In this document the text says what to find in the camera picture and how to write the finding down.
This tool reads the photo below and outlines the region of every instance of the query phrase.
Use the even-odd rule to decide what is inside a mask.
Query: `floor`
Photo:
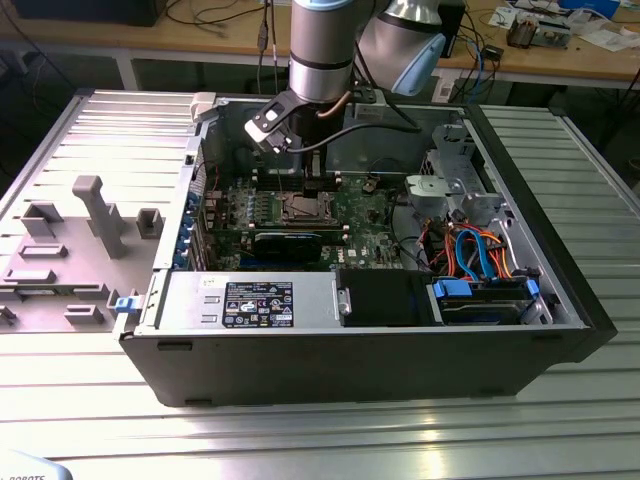
[[[122,88],[114,61],[67,55],[52,55],[51,59],[78,88]],[[6,71],[0,77],[1,192],[29,159],[55,121],[59,109],[73,94],[43,60],[31,54],[25,59],[29,67],[27,75],[19,77]],[[146,90],[257,93],[256,72],[252,66],[205,64],[197,67],[188,62],[155,60],[138,60],[135,63],[141,85]],[[264,72],[264,76],[263,89],[265,93],[272,92],[271,72]],[[428,102],[434,87],[435,80],[417,101]],[[496,82],[492,89],[487,89],[475,101],[505,104],[508,100],[509,104],[520,106],[540,106],[548,102],[562,107],[583,133],[592,142],[597,142],[608,113],[615,107],[615,92],[573,87],[556,90],[553,86],[532,84],[518,84],[512,89],[511,84]],[[634,172],[628,166],[631,158],[640,157],[638,131],[640,115],[636,114],[604,151],[605,158],[632,187],[640,181],[640,172]]]

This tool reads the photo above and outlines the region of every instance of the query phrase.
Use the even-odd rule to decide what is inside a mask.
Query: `electronic equipment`
[[[557,173],[520,169],[609,174],[551,112],[388,102],[376,86],[414,94],[435,66],[437,4],[393,1],[368,22],[359,91],[355,3],[295,0],[291,89],[274,99],[78,100],[82,124],[51,155],[106,171],[71,170],[56,201],[30,200],[49,191],[35,179],[12,195],[27,233],[4,263],[4,328],[112,325],[170,406],[513,395],[585,359],[616,330],[572,257],[582,244],[550,220]],[[137,115],[149,105],[158,116]],[[128,183],[134,167],[162,187]],[[640,212],[602,183],[570,206]]]
[[[588,8],[607,18],[613,18],[620,6],[620,0],[558,0],[558,5],[568,10]]]
[[[528,14],[518,13],[507,32],[507,45],[529,48],[538,29],[538,20]]]
[[[456,43],[460,23],[464,17],[466,4],[464,0],[440,0],[438,6],[438,15],[442,19],[441,32],[446,41],[442,49],[442,58],[449,58],[453,53],[453,47]]]
[[[536,33],[531,39],[531,45],[539,47],[566,48],[571,40],[571,29],[564,19],[539,19]]]
[[[152,27],[167,0],[13,0],[22,18]]]

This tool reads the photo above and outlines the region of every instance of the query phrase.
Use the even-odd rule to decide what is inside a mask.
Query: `slotted aluminum surface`
[[[566,118],[483,111],[616,327],[639,328],[638,199]]]
[[[566,140],[561,133],[553,130]],[[606,184],[598,170],[587,165],[589,176],[578,178]],[[524,171],[546,182],[542,172]],[[586,235],[572,233],[582,225],[570,221],[580,218],[575,208],[558,208],[554,217],[567,219],[559,229]],[[598,218],[611,236],[636,232],[625,210]],[[605,235],[601,226],[591,225],[590,235]],[[627,263],[609,261],[581,265],[590,281],[606,280],[594,288],[619,335],[582,364],[554,367],[517,398],[173,409],[157,402],[108,334],[3,335],[0,433],[7,446],[58,460],[80,480],[637,479],[638,300],[606,289],[620,295],[610,279],[638,278]],[[438,366],[425,375],[430,368]]]

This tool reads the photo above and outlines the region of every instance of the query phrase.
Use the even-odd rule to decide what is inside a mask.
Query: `power supply label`
[[[222,324],[226,328],[293,327],[293,284],[227,283]]]

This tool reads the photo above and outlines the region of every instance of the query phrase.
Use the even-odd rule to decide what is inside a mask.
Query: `table leg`
[[[433,103],[449,103],[449,97],[453,92],[453,87],[458,78],[460,78],[461,70],[443,69],[438,71],[438,83],[433,91],[431,101]]]
[[[133,69],[133,62],[128,53],[118,53],[114,56],[118,64],[118,71],[122,79],[122,86],[125,90],[140,90],[138,86],[138,76]]]

